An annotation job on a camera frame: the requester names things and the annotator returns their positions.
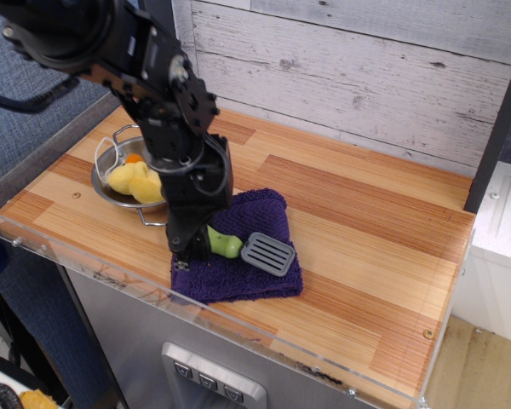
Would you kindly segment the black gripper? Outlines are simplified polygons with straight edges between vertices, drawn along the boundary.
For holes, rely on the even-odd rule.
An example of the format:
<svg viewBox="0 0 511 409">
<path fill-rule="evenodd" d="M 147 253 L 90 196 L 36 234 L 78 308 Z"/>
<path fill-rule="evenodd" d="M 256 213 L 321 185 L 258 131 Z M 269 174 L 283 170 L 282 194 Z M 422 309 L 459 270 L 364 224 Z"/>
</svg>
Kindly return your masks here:
<svg viewBox="0 0 511 409">
<path fill-rule="evenodd" d="M 187 161 L 146 154 L 148 166 L 159 174 L 169 213 L 167 238 L 174 252 L 172 268 L 190 270 L 190 259 L 203 261 L 211 254 L 207 224 L 233 201 L 233 169 L 227 138 L 206 134 Z"/>
</svg>

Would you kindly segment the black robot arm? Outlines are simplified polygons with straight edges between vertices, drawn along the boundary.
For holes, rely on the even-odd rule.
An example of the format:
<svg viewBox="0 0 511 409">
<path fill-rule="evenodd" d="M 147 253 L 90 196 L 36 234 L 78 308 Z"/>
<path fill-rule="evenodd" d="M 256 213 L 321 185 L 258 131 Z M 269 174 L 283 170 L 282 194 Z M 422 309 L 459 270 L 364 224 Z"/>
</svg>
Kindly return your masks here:
<svg viewBox="0 0 511 409">
<path fill-rule="evenodd" d="M 0 96 L 0 107 L 41 112 L 80 79 L 108 88 L 139 126 L 162 183 L 175 267 L 208 258 L 207 226 L 232 203 L 233 171 L 227 139 L 209 132 L 215 96 L 180 41 L 126 1 L 0 1 L 0 15 L 16 52 L 67 75 L 24 101 Z"/>
</svg>

